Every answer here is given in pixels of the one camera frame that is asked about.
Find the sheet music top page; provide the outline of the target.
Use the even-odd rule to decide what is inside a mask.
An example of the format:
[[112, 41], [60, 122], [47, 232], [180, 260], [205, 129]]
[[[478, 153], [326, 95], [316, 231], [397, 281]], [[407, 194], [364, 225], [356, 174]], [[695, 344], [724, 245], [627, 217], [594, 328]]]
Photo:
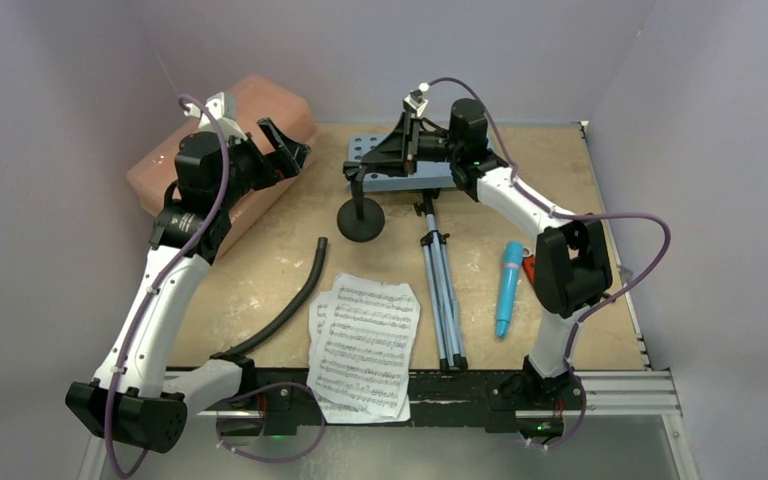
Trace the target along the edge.
[[336, 404], [395, 417], [406, 400], [421, 316], [406, 283], [387, 284], [340, 273], [326, 318], [308, 355], [307, 386]]

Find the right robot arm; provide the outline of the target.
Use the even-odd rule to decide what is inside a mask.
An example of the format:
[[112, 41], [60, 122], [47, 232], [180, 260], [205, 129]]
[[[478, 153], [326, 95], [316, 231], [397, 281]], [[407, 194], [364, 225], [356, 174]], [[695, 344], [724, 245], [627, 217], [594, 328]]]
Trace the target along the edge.
[[537, 340], [520, 375], [524, 399], [544, 407], [572, 381], [577, 324], [612, 286], [601, 222], [558, 207], [522, 181], [514, 164], [489, 146], [491, 116], [477, 99], [456, 100], [447, 127], [426, 131], [413, 100], [396, 126], [368, 153], [344, 162], [352, 198], [338, 213], [344, 237], [366, 242], [384, 228], [383, 210], [366, 198], [363, 182], [378, 174], [408, 178], [421, 161], [445, 162], [455, 187], [501, 214], [534, 247], [533, 289], [542, 308]]

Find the black microphone desk stand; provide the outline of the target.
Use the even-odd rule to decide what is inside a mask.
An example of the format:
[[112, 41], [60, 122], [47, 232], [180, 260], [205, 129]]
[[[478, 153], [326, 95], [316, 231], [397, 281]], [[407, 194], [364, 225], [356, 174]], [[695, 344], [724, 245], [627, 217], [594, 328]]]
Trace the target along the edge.
[[349, 181], [351, 199], [338, 210], [338, 230], [350, 241], [369, 242], [378, 237], [384, 229], [386, 220], [383, 209], [379, 203], [364, 194], [364, 166], [349, 167], [345, 174]]

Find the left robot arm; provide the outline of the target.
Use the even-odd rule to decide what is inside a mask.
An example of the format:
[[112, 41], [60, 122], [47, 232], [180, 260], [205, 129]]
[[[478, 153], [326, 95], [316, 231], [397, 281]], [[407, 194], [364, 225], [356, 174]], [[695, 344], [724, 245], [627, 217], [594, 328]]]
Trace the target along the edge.
[[184, 137], [175, 179], [155, 218], [140, 290], [122, 330], [88, 382], [72, 383], [65, 404], [99, 437], [166, 453], [189, 417], [224, 400], [244, 409], [257, 399], [254, 363], [218, 353], [176, 381], [165, 379], [171, 349], [198, 286], [231, 229], [232, 207], [252, 191], [298, 176], [308, 144], [257, 122], [272, 149], [264, 153], [245, 132], [207, 129]]

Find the blue music stand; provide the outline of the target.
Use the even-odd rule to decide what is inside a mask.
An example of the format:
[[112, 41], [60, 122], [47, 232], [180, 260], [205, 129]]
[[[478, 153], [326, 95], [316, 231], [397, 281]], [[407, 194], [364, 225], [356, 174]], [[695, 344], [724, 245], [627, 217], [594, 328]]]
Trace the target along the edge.
[[447, 241], [449, 236], [439, 230], [434, 207], [434, 201], [441, 192], [437, 186], [442, 183], [442, 177], [440, 175], [432, 177], [426, 172], [406, 174], [405, 177], [365, 175], [363, 190], [369, 182], [375, 185], [371, 189], [373, 192], [416, 190], [421, 193], [421, 201], [415, 203], [413, 208], [418, 216], [425, 219], [428, 229], [428, 232], [420, 238], [420, 246], [423, 252], [435, 322], [440, 369], [443, 371], [450, 369], [467, 370], [468, 359], [462, 337], [459, 305], [448, 259]]

